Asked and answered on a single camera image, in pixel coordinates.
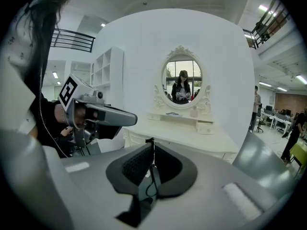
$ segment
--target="white vanity table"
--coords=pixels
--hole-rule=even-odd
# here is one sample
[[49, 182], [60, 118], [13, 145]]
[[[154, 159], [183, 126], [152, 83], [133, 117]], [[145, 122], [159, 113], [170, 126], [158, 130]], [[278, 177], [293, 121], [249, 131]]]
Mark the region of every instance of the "white vanity table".
[[[168, 99], [162, 87], [162, 78], [168, 62], [174, 58], [187, 56], [194, 60], [201, 70], [201, 89], [194, 100], [187, 104], [176, 104]], [[146, 139], [154, 138], [163, 145], [174, 145], [185, 149], [198, 149], [206, 154], [232, 163], [239, 151], [238, 146], [222, 127], [214, 122], [210, 105], [210, 85], [207, 85], [206, 69], [196, 55], [182, 46], [167, 56], [162, 64], [161, 75], [155, 85], [153, 110], [147, 115], [139, 115], [134, 126], [123, 127], [125, 147], [139, 145]], [[178, 117], [167, 115], [177, 113]]]
[[198, 149], [204, 153], [227, 160], [232, 163], [232, 155], [239, 149], [225, 131], [214, 125], [215, 134], [198, 134], [195, 126], [180, 123], [179, 120], [157, 121], [146, 116], [139, 116], [138, 123], [125, 127], [125, 147], [145, 143], [146, 139], [154, 137], [156, 142], [163, 145], [176, 145], [187, 149]]

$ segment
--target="white curved partition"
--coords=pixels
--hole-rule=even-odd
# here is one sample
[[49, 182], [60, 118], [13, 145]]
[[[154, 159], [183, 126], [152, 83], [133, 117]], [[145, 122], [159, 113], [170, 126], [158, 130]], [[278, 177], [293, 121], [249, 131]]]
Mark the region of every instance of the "white curved partition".
[[112, 46], [124, 51], [124, 108], [138, 115], [153, 106], [154, 85], [167, 54], [178, 46], [195, 53], [212, 87], [214, 121], [242, 146], [254, 101], [254, 69], [240, 27], [198, 11], [151, 10], [107, 24], [96, 38], [93, 58]]

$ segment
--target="person standing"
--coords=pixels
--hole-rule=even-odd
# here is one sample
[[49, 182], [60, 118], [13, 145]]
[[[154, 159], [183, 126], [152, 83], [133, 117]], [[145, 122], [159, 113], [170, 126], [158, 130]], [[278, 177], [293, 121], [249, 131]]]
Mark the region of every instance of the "person standing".
[[173, 102], [177, 104], [188, 104], [191, 100], [191, 89], [186, 70], [180, 71], [177, 82], [173, 84], [172, 97]]
[[260, 95], [257, 94], [258, 87], [255, 86], [255, 101], [254, 101], [254, 107], [253, 107], [253, 113], [251, 115], [251, 121], [249, 125], [249, 132], [253, 133], [255, 124], [256, 124], [256, 118], [257, 118], [257, 113], [258, 113], [258, 107], [261, 104], [261, 97]]
[[306, 117], [307, 117], [307, 107], [305, 107], [305, 109], [297, 116], [288, 143], [283, 150], [281, 159], [285, 164], [290, 162], [290, 149], [295, 145], [295, 143], [297, 143], [299, 135], [303, 137], [303, 125], [306, 122]]

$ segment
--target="white bookshelf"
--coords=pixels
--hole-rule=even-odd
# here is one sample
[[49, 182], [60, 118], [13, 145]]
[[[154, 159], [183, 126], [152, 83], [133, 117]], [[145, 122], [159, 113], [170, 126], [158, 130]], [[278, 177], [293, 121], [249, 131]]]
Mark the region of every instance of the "white bookshelf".
[[123, 108], [124, 51], [111, 47], [101, 54], [91, 66], [91, 85], [104, 95], [106, 104]]

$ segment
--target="tree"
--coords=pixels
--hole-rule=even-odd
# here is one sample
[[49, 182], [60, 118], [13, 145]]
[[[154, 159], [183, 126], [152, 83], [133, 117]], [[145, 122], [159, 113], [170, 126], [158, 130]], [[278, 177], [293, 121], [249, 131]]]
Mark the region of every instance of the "tree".
[[200, 81], [195, 81], [194, 82], [194, 87], [201, 87], [201, 82]]
[[[166, 68], [166, 77], [167, 78], [171, 78], [172, 77], [172, 74], [171, 74], [171, 71], [170, 71], [169, 67]], [[166, 81], [166, 85], [171, 85], [171, 81]]]
[[171, 78], [172, 77], [171, 71], [170, 71], [170, 69], [168, 67], [166, 68], [166, 77], [167, 78]]

